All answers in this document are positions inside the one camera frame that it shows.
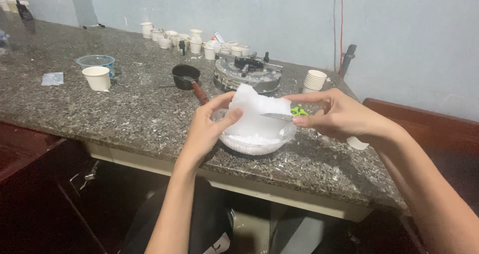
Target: clear bowl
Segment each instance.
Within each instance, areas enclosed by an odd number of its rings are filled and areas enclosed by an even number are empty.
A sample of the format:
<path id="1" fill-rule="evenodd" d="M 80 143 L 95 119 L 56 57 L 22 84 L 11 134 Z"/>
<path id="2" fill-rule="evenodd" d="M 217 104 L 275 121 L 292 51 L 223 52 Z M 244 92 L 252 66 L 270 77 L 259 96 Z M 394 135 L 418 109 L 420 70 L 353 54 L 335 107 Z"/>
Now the clear bowl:
<path id="1" fill-rule="evenodd" d="M 113 66 L 115 58 L 109 55 L 86 55 L 77 59 L 77 64 L 81 69 L 88 67 L 102 66 L 110 69 L 110 78 L 115 77 L 115 68 Z"/>
<path id="2" fill-rule="evenodd" d="M 223 119 L 223 117 L 226 116 L 227 113 L 228 110 L 219 109 L 218 111 L 213 113 L 213 121 L 218 122 L 219 120 Z M 296 125 L 291 122 L 291 124 L 286 125 L 282 133 L 283 135 L 280 142 L 268 145 L 257 145 L 238 141 L 224 132 L 221 134 L 219 139 L 227 147 L 233 149 L 234 151 L 257 156 L 272 153 L 282 147 L 285 143 L 291 141 L 291 139 L 293 139 L 296 134 Z"/>

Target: person's right hand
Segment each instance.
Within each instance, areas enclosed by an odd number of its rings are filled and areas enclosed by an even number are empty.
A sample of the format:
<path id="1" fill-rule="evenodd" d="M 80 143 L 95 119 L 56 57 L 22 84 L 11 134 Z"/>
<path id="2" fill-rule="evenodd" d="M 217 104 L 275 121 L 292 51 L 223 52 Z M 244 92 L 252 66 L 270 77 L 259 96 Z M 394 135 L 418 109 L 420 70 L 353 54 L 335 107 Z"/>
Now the person's right hand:
<path id="1" fill-rule="evenodd" d="M 353 100 L 339 89 L 323 92 L 295 94 L 283 97 L 297 103 L 320 104 L 313 116 L 295 116 L 293 122 L 299 127 L 314 128 L 322 135 L 338 140 L 356 136 L 363 142 L 370 137 L 384 137 L 397 124 Z"/>

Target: white wax block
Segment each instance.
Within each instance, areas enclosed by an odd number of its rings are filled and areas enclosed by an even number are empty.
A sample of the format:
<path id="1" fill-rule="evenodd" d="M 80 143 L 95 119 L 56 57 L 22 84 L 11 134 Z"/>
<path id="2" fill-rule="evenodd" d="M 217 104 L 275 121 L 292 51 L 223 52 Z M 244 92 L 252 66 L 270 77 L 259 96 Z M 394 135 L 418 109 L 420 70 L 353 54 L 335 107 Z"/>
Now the white wax block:
<path id="1" fill-rule="evenodd" d="M 240 136 L 260 136 L 277 139 L 279 132 L 290 122 L 260 116 L 266 113 L 291 115 L 291 101 L 259 95 L 252 86 L 241 84 L 236 91 L 229 109 L 241 108 L 241 119 L 225 130 L 225 133 Z"/>

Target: speckled countertop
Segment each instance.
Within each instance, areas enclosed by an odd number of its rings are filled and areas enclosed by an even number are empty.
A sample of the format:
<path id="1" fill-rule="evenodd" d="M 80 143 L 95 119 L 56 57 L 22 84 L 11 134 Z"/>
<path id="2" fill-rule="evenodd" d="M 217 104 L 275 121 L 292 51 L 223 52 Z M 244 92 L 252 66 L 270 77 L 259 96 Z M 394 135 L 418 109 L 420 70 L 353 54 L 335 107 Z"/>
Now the speckled countertop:
<path id="1" fill-rule="evenodd" d="M 171 69 L 179 63 L 193 65 L 202 73 L 207 96 L 221 93 L 212 81 L 213 61 L 159 49 L 139 33 L 44 21 L 24 24 L 18 14 L 3 12 L 0 25 L 12 46 L 0 56 L 1 121 L 174 161 L 199 102 L 193 92 L 174 87 Z M 92 91 L 75 63 L 91 54 L 116 58 L 110 92 Z M 284 66 L 276 96 L 296 93 L 310 67 L 276 63 Z M 40 86 L 42 75 L 50 72 L 63 72 L 65 84 Z M 337 87 L 355 98 L 337 74 L 326 73 L 331 82 L 324 89 Z M 308 129 L 259 157 L 236 153 L 219 142 L 202 168 L 362 206 L 406 208 L 371 147 L 358 151 L 327 137 L 318 139 Z"/>

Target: pan handle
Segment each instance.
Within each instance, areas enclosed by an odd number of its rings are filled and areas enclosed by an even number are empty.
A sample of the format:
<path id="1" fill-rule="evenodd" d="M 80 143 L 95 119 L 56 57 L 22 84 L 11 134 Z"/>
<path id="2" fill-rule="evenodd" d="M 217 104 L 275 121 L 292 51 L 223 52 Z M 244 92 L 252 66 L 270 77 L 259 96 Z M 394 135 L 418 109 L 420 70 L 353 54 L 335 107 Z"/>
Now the pan handle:
<path id="1" fill-rule="evenodd" d="M 201 102 L 201 105 L 205 105 L 209 102 L 208 97 L 205 95 L 203 90 L 201 89 L 200 85 L 195 81 L 192 81 L 191 84 L 193 85 L 193 90 L 195 91 L 196 98 Z"/>

